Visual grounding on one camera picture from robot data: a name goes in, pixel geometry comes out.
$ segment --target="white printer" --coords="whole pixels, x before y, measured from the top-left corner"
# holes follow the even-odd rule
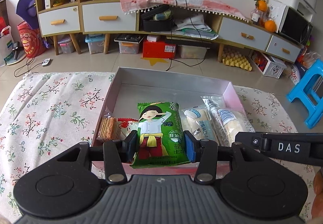
[[[315,10],[306,0],[276,0],[282,2],[290,6],[299,12],[308,22],[311,22],[314,14],[316,14]]]

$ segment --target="wooden leg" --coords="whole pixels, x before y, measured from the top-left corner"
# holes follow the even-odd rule
[[[219,44],[219,54],[218,54],[218,62],[222,62],[222,54],[223,54],[224,44]]]
[[[109,42],[110,42],[110,34],[105,34],[104,49],[103,49],[104,54],[107,54],[108,53],[108,50],[109,50]]]
[[[53,36],[54,47],[55,47],[55,54],[59,55],[59,44],[57,43],[57,35]]]
[[[80,49],[80,46],[79,46],[78,42],[76,41],[75,34],[69,34],[69,36],[72,39],[73,45],[74,45],[74,47],[76,49],[76,52],[80,55],[81,54],[81,49]]]

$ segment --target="red bucket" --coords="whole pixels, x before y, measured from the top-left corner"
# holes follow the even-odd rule
[[[25,21],[20,23],[17,28],[28,58],[36,57],[45,52],[45,46],[39,28],[32,29]]]

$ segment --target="power cord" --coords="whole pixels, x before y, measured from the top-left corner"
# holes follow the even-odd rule
[[[188,10],[187,0],[185,0],[185,4],[186,4],[186,10]],[[201,42],[202,42],[202,44],[203,44],[203,47],[205,47],[205,49],[207,50],[207,47],[205,46],[205,43],[204,43],[204,41],[203,41],[203,39],[202,39],[201,33],[200,33],[200,31],[195,27],[195,25],[193,24],[193,22],[192,22],[192,18],[191,18],[191,17],[190,17],[190,21],[191,21],[192,26],[193,26],[193,27],[195,28],[195,30],[199,33],[199,35],[200,35],[200,39],[201,39]],[[171,29],[171,43],[172,43],[172,41],[173,41],[173,37],[172,37],[172,29]],[[182,64],[184,64],[184,65],[186,65],[186,66],[193,67],[193,66],[197,66],[197,65],[199,65],[199,64],[202,64],[202,63],[204,62],[204,60],[205,60],[205,56],[204,56],[203,60],[202,60],[200,63],[195,64],[195,65],[188,65],[188,64],[186,64],[186,63],[184,63],[184,62],[182,62],[182,61],[179,61],[179,60],[176,60],[176,59],[173,59],[173,58],[170,58],[170,60],[171,60],[171,63],[170,63],[170,65],[169,65],[169,68],[168,68],[166,71],[168,71],[168,70],[171,68],[171,66],[172,66],[172,60],[174,60],[174,61],[176,61],[176,62],[179,62],[179,63],[182,63]]]
[[[29,73],[32,69],[34,69],[36,66],[38,66],[38,65],[41,65],[43,62],[41,62],[41,63],[38,63],[38,64],[36,64],[35,66],[33,66],[31,69],[29,69],[29,66],[34,62],[34,60],[36,59],[36,57],[33,57],[33,58],[31,58],[31,59],[27,59],[27,61],[26,61],[26,64],[25,65],[23,65],[22,67],[19,67],[19,68],[17,68],[15,71],[14,71],[14,76],[15,77],[19,77],[19,76],[22,76],[22,75],[24,75],[24,74],[26,74],[26,73]],[[18,75],[18,76],[16,76],[16,72],[18,71],[18,70],[20,70],[20,69],[22,69],[23,67],[25,67],[25,66],[27,66],[27,72],[25,72],[25,73],[23,73],[23,74],[20,74],[20,75]]]

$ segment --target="drawer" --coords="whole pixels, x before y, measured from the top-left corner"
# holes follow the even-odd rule
[[[265,51],[270,34],[256,27],[223,17],[219,38]]]
[[[136,31],[136,14],[125,15],[119,2],[83,5],[84,32]]]
[[[39,14],[42,36],[80,31],[79,9],[66,7]]]
[[[266,52],[294,63],[300,50],[297,46],[277,36],[273,36]]]

